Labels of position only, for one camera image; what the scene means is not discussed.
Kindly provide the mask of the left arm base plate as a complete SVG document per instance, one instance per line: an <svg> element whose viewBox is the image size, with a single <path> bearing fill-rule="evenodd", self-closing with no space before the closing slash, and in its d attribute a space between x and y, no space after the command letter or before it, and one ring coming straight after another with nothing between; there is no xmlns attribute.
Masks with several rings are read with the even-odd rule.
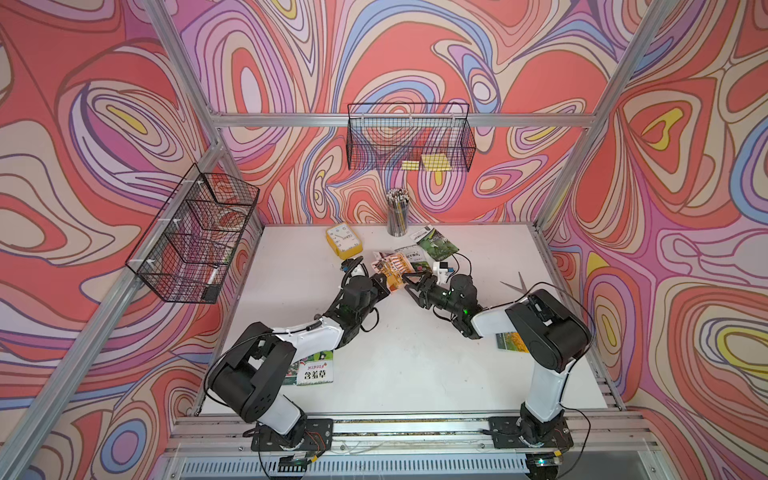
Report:
<svg viewBox="0 0 768 480"><path fill-rule="evenodd" d="M331 418L300 419L285 435L258 423L251 440L251 450L264 452L315 452L329 450L333 443L334 421Z"/></svg>

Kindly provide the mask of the yellow alarm clock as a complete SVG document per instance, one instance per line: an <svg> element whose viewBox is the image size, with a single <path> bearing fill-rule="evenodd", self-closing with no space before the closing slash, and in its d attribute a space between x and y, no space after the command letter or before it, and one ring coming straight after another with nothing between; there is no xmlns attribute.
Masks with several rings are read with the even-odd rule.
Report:
<svg viewBox="0 0 768 480"><path fill-rule="evenodd" d="M355 257L363 251L362 241L346 223L327 229L325 238L335 255L341 260Z"/></svg>

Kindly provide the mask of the chrysanthemum seed packet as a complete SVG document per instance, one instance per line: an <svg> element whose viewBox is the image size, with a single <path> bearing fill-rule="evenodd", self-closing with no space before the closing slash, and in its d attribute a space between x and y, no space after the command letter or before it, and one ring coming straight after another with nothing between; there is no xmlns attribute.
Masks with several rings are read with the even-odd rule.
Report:
<svg viewBox="0 0 768 480"><path fill-rule="evenodd" d="M431 273L432 268L430 264L426 261L415 261L411 263L411 267L415 273Z"/></svg>

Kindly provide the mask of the white sunflowers seed packet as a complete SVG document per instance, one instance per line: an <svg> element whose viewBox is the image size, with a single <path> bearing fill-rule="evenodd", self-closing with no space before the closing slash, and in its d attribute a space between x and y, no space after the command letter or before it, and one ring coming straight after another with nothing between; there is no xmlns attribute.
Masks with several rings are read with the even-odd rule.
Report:
<svg viewBox="0 0 768 480"><path fill-rule="evenodd" d="M403 254L411 264L427 262L425 251L418 245L400 247L395 252Z"/></svg>

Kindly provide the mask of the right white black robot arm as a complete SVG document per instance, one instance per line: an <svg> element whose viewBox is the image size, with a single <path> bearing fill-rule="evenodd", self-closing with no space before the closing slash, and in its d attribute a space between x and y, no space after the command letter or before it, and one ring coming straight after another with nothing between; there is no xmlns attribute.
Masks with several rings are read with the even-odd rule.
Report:
<svg viewBox="0 0 768 480"><path fill-rule="evenodd" d="M530 390L512 427L513 437L530 447L543 447L564 433L562 398L570 371L592 341L588 327L575 313L535 283L521 297L493 307L477 300L469 275L456 274L444 287L432 273L407 273L404 288L423 309L440 309L464 337L477 340L516 333L535 365Z"/></svg>

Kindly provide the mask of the clear cup of pencils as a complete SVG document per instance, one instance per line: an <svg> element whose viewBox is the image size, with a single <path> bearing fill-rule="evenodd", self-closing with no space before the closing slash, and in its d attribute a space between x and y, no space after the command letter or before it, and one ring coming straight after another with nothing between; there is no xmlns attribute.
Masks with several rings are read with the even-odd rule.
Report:
<svg viewBox="0 0 768 480"><path fill-rule="evenodd" d="M386 192L387 228L394 237L406 234L408 228L408 210L410 197L406 190L395 188Z"/></svg>

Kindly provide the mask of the red handled scissors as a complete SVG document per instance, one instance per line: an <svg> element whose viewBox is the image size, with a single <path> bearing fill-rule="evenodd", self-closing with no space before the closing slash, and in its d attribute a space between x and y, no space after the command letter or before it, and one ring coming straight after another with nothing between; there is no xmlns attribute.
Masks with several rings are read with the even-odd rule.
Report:
<svg viewBox="0 0 768 480"><path fill-rule="evenodd" d="M521 272L517 273L517 277L512 280L501 280L500 283L507 288L510 288L518 292L522 296L526 296L529 291L528 285Z"/></svg>

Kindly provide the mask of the green gourd seed packet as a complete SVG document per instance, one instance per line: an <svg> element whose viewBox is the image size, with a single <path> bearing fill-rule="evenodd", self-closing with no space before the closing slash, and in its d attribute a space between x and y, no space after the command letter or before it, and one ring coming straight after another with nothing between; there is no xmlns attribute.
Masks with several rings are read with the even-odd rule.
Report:
<svg viewBox="0 0 768 480"><path fill-rule="evenodd" d="M431 225L419 228L410 238L435 261L444 261L459 252L453 242Z"/></svg>

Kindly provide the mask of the yellow sticky note pad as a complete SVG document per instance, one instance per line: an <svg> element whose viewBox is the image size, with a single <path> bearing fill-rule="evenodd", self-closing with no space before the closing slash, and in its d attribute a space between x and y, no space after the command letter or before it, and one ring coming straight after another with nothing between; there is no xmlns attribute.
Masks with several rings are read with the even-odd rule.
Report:
<svg viewBox="0 0 768 480"><path fill-rule="evenodd" d="M423 154L421 166L424 171L428 172L445 172L453 169L450 159L444 153Z"/></svg>

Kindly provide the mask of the small yellow sticky notes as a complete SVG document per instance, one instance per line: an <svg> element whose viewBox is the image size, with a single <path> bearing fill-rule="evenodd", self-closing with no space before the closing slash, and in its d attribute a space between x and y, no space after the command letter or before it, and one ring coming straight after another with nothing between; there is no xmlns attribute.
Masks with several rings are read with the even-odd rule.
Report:
<svg viewBox="0 0 768 480"><path fill-rule="evenodd" d="M403 160L400 169L403 171L418 171L421 168L418 160Z"/></svg>

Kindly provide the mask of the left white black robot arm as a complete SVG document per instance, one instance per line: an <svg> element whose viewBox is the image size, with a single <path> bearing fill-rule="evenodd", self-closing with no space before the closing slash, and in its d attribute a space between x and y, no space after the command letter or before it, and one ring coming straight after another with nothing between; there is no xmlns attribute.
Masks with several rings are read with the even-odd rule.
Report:
<svg viewBox="0 0 768 480"><path fill-rule="evenodd" d="M344 276L328 309L314 320L283 331L250 324L204 376L208 399L247 423L277 435L289 447L307 434L307 415L280 393L289 368L301 359L349 344L363 322L390 294L387 277L370 273L361 256L342 262Z"/></svg>

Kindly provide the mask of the orange shop seed packet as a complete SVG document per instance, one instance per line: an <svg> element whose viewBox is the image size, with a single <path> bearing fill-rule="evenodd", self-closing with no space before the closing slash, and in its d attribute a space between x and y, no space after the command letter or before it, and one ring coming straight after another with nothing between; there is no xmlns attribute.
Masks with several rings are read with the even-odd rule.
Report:
<svg viewBox="0 0 768 480"><path fill-rule="evenodd" d="M395 292L404 286L404 274L415 272L410 261L402 252L377 252L377 256L372 262L372 268L376 273L386 277L387 288L390 292Z"/></svg>

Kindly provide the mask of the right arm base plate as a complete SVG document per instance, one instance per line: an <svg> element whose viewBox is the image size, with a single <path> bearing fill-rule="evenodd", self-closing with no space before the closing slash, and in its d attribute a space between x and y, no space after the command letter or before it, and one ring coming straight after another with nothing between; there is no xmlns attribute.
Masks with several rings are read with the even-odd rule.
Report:
<svg viewBox="0 0 768 480"><path fill-rule="evenodd" d="M567 451L574 445L563 413L544 423L533 416L490 417L488 431L496 449Z"/></svg>

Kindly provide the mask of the yellow sunflower seed packet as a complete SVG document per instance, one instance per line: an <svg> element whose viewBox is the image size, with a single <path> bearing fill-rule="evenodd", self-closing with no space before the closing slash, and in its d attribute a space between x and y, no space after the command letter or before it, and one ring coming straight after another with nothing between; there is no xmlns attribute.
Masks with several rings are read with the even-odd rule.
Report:
<svg viewBox="0 0 768 480"><path fill-rule="evenodd" d="M501 350L528 353L529 350L519 333L502 333L495 336L497 347Z"/></svg>

